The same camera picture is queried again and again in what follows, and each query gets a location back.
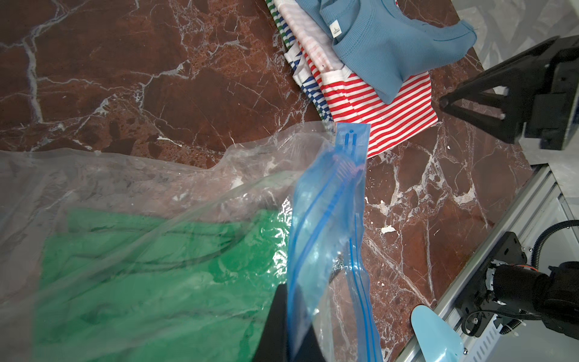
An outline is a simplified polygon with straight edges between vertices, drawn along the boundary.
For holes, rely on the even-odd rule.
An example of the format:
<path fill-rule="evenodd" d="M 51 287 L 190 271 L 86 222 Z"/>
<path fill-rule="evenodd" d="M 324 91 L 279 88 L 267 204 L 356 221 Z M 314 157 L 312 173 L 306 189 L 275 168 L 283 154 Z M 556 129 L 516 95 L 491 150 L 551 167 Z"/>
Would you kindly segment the green striped tank top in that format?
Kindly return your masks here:
<path fill-rule="evenodd" d="M 286 23 L 285 19 L 283 19 L 283 17 L 281 16 L 279 10 L 277 10 L 277 7 L 274 4 L 273 0 L 265 0 L 265 4 L 272 16 L 274 24 L 277 28 L 277 31 L 280 34 L 280 37 L 282 39 L 283 44 L 285 45 L 285 48 L 287 50 L 291 49 L 293 44 L 296 42 L 292 30 Z"/>

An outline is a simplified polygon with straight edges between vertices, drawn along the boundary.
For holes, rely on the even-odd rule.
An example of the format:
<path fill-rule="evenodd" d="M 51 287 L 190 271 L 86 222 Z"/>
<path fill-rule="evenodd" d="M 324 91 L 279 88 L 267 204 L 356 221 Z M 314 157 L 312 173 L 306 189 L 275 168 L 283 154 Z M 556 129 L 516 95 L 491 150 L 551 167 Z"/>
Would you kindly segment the blue striped tank top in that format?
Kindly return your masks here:
<path fill-rule="evenodd" d="M 323 122 L 333 122 L 330 108 L 297 42 L 291 44 L 284 57 L 293 70 L 293 80 L 314 104 L 321 120 Z"/>

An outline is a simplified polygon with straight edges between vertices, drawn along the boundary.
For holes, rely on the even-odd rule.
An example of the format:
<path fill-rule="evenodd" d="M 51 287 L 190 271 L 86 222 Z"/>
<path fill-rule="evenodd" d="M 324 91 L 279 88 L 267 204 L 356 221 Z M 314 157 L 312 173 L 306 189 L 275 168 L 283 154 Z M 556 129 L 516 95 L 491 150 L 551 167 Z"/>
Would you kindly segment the light blue tank top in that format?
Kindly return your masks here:
<path fill-rule="evenodd" d="M 394 1 L 300 1 L 299 6 L 331 37 L 342 63 L 386 104 L 410 77 L 461 60 L 476 42 L 469 23 L 435 27 L 409 19 Z"/>

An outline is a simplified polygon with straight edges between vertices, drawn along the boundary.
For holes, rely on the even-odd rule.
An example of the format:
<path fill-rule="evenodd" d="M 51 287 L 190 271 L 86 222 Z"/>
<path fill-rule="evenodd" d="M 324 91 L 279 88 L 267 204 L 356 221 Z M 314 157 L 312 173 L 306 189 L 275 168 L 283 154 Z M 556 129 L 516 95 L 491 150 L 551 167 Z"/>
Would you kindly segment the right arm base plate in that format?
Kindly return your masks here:
<path fill-rule="evenodd" d="M 503 335 L 524 321 L 541 321 L 549 330 L 578 338 L 578 262 L 551 266 L 548 274 L 538 269 L 547 239 L 567 226 L 577 222 L 557 224 L 540 235 L 530 264 L 517 235 L 503 234 L 457 297 L 465 335 L 480 337 L 491 322 L 502 326 Z"/>

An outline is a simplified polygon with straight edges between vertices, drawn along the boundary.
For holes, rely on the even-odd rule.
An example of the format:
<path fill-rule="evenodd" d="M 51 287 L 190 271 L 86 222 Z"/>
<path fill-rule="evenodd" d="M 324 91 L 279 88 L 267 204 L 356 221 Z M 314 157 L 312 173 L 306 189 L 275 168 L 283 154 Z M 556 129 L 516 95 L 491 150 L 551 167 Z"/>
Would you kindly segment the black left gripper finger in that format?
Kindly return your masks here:
<path fill-rule="evenodd" d="M 253 362 L 292 361 L 286 326 L 287 294 L 286 284 L 280 284 L 275 291 L 259 345 L 252 359 Z M 293 361 L 323 362 L 325 360 L 315 329 L 311 324 Z"/>

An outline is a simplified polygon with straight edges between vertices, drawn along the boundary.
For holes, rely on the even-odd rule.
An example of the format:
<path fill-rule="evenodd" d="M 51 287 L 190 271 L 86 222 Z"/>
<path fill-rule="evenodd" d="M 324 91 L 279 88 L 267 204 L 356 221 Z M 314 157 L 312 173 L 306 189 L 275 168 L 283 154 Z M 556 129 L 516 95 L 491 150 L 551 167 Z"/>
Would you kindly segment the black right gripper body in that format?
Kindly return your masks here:
<path fill-rule="evenodd" d="M 578 131 L 578 49 L 560 51 L 547 68 L 546 88 L 533 98 L 525 137 L 563 151 Z"/>

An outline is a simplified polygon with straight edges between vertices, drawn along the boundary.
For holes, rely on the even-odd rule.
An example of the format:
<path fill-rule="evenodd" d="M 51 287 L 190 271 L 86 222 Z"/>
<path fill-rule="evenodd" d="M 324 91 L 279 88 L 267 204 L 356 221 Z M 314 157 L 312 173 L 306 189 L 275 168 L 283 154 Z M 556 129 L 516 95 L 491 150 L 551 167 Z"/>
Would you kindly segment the red striped garment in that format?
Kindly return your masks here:
<path fill-rule="evenodd" d="M 331 38 L 295 1 L 274 1 L 289 25 L 330 108 L 333 122 L 371 127 L 369 157 L 377 156 L 434 126 L 428 73 L 406 80 L 394 101 L 383 103 L 376 91 L 339 60 Z"/>

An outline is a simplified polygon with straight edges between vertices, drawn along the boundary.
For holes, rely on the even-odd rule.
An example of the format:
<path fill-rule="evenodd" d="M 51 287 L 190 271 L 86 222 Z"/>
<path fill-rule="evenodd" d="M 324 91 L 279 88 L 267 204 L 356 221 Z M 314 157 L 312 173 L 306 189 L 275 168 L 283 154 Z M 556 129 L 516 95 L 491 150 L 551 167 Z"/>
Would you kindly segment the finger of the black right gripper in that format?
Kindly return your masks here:
<path fill-rule="evenodd" d="M 475 128 L 497 138 L 498 140 L 514 144 L 523 135 L 523 122 L 513 118 L 490 116 L 469 110 L 462 106 L 457 106 L 449 98 L 442 97 L 439 102 L 440 109 L 451 116 L 461 119 L 462 121 L 475 126 Z"/>
<path fill-rule="evenodd" d="M 551 63 L 546 54 L 558 40 L 558 36 L 549 38 L 461 83 L 453 92 L 440 98 L 440 105 L 450 106 L 460 100 L 469 100 L 484 106 L 503 106 L 509 94 L 544 90 L 550 78 Z"/>

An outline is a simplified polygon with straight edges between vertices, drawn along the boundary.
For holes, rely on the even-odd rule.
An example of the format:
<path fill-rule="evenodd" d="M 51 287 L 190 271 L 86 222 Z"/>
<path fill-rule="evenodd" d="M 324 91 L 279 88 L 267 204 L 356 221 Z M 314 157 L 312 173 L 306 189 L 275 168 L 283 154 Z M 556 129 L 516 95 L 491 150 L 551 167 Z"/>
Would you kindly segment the clear vacuum bag blue zipper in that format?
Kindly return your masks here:
<path fill-rule="evenodd" d="M 1 154 L 3 361 L 379 361 L 368 125 L 305 123 L 209 169 Z"/>

